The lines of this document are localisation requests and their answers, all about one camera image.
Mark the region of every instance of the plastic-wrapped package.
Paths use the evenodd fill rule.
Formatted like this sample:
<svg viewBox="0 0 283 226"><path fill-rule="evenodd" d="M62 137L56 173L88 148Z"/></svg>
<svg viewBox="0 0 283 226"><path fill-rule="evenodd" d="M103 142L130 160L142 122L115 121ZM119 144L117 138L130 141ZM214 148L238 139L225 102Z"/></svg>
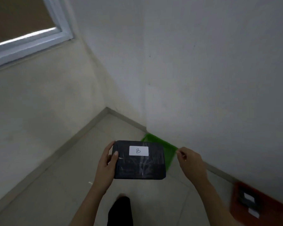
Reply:
<svg viewBox="0 0 283 226"><path fill-rule="evenodd" d="M164 148L159 143L118 140L112 154L118 151L116 179L164 179L166 166Z"/></svg>

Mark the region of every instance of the person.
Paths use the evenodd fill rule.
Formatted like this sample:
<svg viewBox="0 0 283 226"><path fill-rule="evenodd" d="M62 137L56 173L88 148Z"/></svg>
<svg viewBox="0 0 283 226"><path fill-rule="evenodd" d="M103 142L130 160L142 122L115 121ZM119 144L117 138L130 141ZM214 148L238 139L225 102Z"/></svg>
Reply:
<svg viewBox="0 0 283 226"><path fill-rule="evenodd" d="M113 144L114 141L104 149L98 163L94 183L74 215L70 226L94 225L100 201L114 177L118 152L115 152L113 156L109 155L109 150ZM176 154L183 173L192 182L201 197L210 225L236 225L236 221L225 208L215 188L209 182L201 156L185 147L178 149ZM121 196L116 200L108 213L107 225L133 225L130 199L128 197Z"/></svg>

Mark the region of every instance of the black pants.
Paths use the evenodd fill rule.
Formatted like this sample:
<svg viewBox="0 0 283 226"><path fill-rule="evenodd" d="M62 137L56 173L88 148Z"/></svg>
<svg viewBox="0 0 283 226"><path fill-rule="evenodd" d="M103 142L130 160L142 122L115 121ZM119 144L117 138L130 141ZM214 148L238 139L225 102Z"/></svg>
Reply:
<svg viewBox="0 0 283 226"><path fill-rule="evenodd" d="M130 199L120 197L113 204L108 213L107 226L133 226Z"/></svg>

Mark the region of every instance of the green plastic tray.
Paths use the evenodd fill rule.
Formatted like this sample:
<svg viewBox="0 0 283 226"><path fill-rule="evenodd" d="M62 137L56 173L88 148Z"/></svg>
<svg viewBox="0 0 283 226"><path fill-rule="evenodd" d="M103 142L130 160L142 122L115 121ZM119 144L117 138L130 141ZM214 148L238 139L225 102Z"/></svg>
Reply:
<svg viewBox="0 0 283 226"><path fill-rule="evenodd" d="M177 147L173 146L172 144L169 144L168 142L159 139L158 137L152 135L151 133L147 133L141 140L142 142L153 142L153 143L160 143L164 147L164 161L166 164L166 171L168 171L172 159L175 155Z"/></svg>

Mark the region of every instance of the brown roller blind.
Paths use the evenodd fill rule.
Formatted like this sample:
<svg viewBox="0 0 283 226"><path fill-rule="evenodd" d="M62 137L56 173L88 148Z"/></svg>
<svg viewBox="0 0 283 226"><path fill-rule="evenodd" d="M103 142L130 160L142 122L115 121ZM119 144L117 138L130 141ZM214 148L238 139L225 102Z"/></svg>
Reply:
<svg viewBox="0 0 283 226"><path fill-rule="evenodd" d="M53 27L43 0L0 0L0 42Z"/></svg>

